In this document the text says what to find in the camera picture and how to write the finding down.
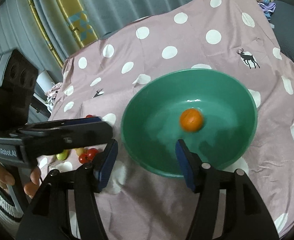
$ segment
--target black deer silhouette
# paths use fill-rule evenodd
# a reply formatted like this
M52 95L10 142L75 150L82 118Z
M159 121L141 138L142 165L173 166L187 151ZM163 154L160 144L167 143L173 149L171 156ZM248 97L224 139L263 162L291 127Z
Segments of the black deer silhouette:
M93 98L96 98L96 97L98 97L98 96L101 96L101 95L104 93L102 90L103 90L103 88L98 89L98 90L96 91L96 94L93 96Z
M249 64L249 61L251 61L252 63L254 63L254 66L256 68L256 64L258 66L258 68L260 68L260 66L258 65L258 63L255 61L253 55L245 55L244 54L244 49L241 49L239 52L239 49L237 50L237 54L241 56L241 58L243 59L244 63L251 69L251 66Z

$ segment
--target bed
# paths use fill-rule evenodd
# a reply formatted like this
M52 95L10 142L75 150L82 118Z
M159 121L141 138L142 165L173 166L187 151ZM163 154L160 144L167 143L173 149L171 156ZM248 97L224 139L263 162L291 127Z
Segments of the bed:
M226 170L241 168L248 174L284 236L294 224L294 63L280 52L256 0L193 0L128 24L64 64L50 120L101 116L114 126L119 142L109 184L97 196L109 239L186 237L198 196L183 180L160 177L132 161L121 143L120 122L126 105L145 84L187 68L224 72L252 94L259 114L255 138ZM41 157L39 166L45 177L53 168L68 171L80 163L71 154L62 162ZM220 195L215 237L223 224L224 192Z

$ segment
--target finger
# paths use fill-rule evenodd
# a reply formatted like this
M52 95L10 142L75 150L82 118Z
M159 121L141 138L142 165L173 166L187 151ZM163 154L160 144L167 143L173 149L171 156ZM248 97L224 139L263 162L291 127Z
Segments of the finger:
M0 183L13 186L14 177L0 164Z
M1 182L1 181L0 181L0 187L3 188L3 189L8 189L8 186L5 183Z
M38 188L39 188L39 185L36 185L33 182L28 182L26 185L24 185L24 192L27 195L29 195L31 198L33 198Z
M35 185L40 185L40 177L41 177L41 170L39 169L39 167L36 167L30 175L30 179L31 181L35 184Z

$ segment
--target metal screw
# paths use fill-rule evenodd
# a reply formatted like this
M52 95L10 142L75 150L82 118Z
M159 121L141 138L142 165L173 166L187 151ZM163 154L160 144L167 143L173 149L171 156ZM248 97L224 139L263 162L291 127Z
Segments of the metal screw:
M236 173L239 175L239 176L243 176L245 174L245 172L242 170L242 169L237 169L236 170Z
M72 143L72 140L70 137L65 137L64 140L66 143Z
M56 175L58 175L60 173L60 171L58 171L58 170L52 170L51 172L50 172L50 176L56 176Z
M208 169L210 169L210 164L209 163L202 163L202 165L201 165L205 170L208 170Z
M84 165L83 165L83 167L85 168L85 169L90 169L91 167L92 167L92 163L90 162L90 163L85 163Z

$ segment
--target green tomato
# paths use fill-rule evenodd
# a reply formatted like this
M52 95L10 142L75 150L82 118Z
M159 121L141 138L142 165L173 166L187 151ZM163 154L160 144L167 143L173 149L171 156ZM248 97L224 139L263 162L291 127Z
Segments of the green tomato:
M62 153L57 154L57 159L64 161L68 157L68 150L64 150Z

